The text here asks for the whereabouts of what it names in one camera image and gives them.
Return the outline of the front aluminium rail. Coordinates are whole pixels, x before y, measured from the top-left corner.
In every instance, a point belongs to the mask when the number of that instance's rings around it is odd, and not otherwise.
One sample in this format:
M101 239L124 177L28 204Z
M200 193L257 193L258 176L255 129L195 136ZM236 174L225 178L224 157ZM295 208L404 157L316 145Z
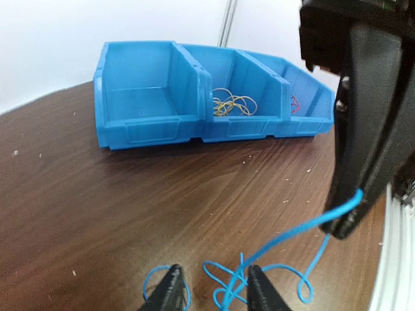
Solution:
M385 226L369 311L414 310L414 203L386 188Z

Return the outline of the blue bin far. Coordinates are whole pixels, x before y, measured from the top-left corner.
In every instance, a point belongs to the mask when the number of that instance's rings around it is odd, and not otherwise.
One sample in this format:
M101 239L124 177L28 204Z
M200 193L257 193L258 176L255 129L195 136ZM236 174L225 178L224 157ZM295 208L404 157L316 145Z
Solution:
M212 77L174 41L105 43L93 95L101 148L186 143L213 119Z

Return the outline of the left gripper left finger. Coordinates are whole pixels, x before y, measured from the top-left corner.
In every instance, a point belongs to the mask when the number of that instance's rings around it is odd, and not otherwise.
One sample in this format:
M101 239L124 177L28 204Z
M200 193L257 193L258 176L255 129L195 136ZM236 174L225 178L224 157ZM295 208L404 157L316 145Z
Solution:
M155 286L150 295L147 285L150 278L159 271L167 271L161 281ZM185 279L182 267L179 264L172 266L158 266L147 275L143 284L145 302L138 308L139 311L179 311L185 310Z

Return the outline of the blue bin middle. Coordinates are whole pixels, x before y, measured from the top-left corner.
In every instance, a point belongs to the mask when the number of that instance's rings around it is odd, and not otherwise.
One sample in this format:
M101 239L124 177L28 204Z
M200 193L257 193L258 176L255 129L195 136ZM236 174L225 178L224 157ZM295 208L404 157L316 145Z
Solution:
M209 75L203 83L206 119L187 142L290 137L297 126L291 121L289 84L247 52L237 49L182 46Z

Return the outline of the blue bin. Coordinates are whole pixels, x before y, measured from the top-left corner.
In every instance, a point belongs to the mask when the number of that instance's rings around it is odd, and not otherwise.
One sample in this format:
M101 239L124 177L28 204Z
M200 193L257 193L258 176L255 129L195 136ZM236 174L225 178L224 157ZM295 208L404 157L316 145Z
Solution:
M174 41L105 43L93 95L101 148L186 143L213 119L212 77Z
M206 119L187 142L290 137L297 126L291 121L289 84L247 52L237 49L182 46L209 75L203 83Z
M248 54L289 83L290 96L300 106L291 114L291 121L297 126L293 136L313 137L331 130L335 100L331 89L284 58L250 51Z

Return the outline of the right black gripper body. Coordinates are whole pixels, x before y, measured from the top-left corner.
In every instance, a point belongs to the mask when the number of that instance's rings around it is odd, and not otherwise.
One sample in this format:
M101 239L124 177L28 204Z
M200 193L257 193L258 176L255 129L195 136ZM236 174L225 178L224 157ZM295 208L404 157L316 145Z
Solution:
M302 1L299 33L306 68L340 73L355 24L414 41L414 1Z

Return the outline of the blue bin near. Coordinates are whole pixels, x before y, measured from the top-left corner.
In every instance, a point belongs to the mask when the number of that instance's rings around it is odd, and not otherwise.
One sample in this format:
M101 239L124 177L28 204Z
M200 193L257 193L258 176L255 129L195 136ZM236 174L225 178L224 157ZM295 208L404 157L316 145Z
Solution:
M313 137L331 130L335 100L331 89L284 58L250 51L248 54L289 83L290 96L300 106L291 114L291 121L297 126L293 136Z

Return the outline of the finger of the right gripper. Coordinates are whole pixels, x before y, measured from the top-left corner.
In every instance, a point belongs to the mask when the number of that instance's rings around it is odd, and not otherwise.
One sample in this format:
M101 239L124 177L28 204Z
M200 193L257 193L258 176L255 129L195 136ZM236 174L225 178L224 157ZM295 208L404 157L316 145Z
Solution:
M348 201L355 191L355 182L352 180L353 175L350 175L348 160L349 94L350 78L348 75L342 75L334 104L335 169L325 211L330 211Z
M354 231L398 174L414 179L414 42L356 24L342 75L350 78L348 160L353 195L360 189L363 198L350 212L321 226L339 240Z

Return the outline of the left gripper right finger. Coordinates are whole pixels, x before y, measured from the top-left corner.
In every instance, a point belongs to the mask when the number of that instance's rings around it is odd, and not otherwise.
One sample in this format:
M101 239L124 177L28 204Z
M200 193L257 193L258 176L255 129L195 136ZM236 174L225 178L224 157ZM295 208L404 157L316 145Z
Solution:
M291 311L258 265L248 267L248 311Z

